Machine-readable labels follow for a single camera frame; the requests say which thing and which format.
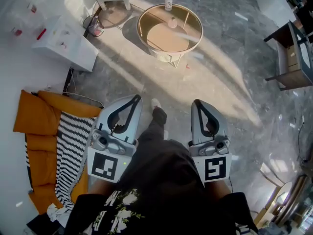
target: water bottle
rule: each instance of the water bottle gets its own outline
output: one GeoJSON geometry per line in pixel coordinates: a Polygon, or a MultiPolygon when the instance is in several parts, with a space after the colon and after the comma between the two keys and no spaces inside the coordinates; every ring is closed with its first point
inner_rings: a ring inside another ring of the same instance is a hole
{"type": "Polygon", "coordinates": [[[165,0],[165,10],[171,11],[172,10],[173,0],[165,0]]]}

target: black and white striped throw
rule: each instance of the black and white striped throw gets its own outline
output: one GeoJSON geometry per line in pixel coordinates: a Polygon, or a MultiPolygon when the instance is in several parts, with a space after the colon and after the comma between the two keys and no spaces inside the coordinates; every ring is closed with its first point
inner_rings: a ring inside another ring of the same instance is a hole
{"type": "Polygon", "coordinates": [[[57,132],[57,172],[55,194],[69,210],[71,192],[79,182],[87,158],[87,143],[96,117],[76,117],[62,112],[57,132]]]}

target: white cloth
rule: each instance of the white cloth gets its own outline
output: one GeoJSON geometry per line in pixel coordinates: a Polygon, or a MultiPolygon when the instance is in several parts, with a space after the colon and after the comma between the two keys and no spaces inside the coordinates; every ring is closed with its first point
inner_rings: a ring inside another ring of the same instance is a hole
{"type": "Polygon", "coordinates": [[[52,222],[57,220],[65,228],[70,211],[65,207],[58,209],[55,204],[51,204],[48,207],[47,214],[52,222]]]}

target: black cable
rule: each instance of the black cable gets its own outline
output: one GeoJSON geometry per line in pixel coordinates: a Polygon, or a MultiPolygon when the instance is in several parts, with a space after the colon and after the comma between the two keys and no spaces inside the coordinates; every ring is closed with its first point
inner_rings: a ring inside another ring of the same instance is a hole
{"type": "Polygon", "coordinates": [[[300,127],[300,130],[299,130],[299,133],[298,133],[298,149],[299,149],[299,152],[298,152],[298,157],[297,157],[297,161],[299,160],[299,158],[301,159],[301,161],[303,161],[303,159],[300,157],[300,132],[302,130],[302,127],[303,127],[304,124],[302,124],[302,126],[300,127]]]}
{"type": "Polygon", "coordinates": [[[233,191],[233,184],[232,184],[232,182],[230,180],[230,177],[229,177],[229,181],[230,181],[230,185],[231,185],[231,193],[234,193],[234,191],[233,191]]]}

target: glass tabletop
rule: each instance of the glass tabletop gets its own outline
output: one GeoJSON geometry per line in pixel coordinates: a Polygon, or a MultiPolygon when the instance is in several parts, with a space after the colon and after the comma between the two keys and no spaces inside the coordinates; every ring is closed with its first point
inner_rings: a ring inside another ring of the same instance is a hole
{"type": "Polygon", "coordinates": [[[202,38],[199,18],[188,8],[173,4],[171,11],[160,4],[140,16],[137,30],[141,40],[158,51],[187,52],[202,38]]]}

